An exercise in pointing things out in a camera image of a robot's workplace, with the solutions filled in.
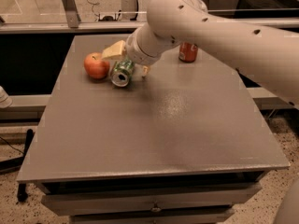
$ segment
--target soda can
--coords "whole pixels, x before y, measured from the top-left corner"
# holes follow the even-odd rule
[[[134,71],[135,63],[126,58],[121,62],[115,62],[110,72],[110,78],[114,85],[125,87],[129,84]]]
[[[194,44],[182,42],[179,47],[179,59],[185,63],[192,63],[196,60],[198,48]]]

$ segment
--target floor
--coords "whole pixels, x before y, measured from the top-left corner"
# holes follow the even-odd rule
[[[270,224],[286,191],[299,173],[299,111],[281,110],[268,120],[269,127],[280,142],[281,148],[291,163],[288,170],[272,171],[262,180],[263,189],[248,202],[234,206],[235,214],[224,224]],[[35,125],[0,127],[0,136],[5,137],[15,148],[23,149],[20,142],[27,129]],[[0,161],[19,156],[21,153],[0,141]],[[19,203],[16,176],[18,172],[0,175],[0,223],[63,224],[68,217],[57,217],[40,203],[42,192],[34,185],[27,187],[29,195],[25,203]]]

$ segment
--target drawer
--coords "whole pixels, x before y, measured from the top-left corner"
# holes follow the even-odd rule
[[[229,208],[191,208],[160,213],[133,212],[71,217],[71,224],[199,224],[223,222],[234,212]]]
[[[134,189],[103,193],[47,195],[42,203],[58,216],[154,211],[158,208],[190,208],[244,203],[261,189],[258,183]]]

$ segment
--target apple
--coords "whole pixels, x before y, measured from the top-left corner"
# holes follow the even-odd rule
[[[110,70],[110,62],[102,60],[102,53],[93,52],[85,57],[84,68],[90,77],[101,79],[107,76]]]

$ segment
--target drawer handle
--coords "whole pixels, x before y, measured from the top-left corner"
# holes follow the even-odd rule
[[[150,209],[150,211],[151,211],[152,213],[159,213],[159,212],[162,211],[162,209],[158,206],[157,203],[155,203],[155,204],[153,205],[153,207]]]

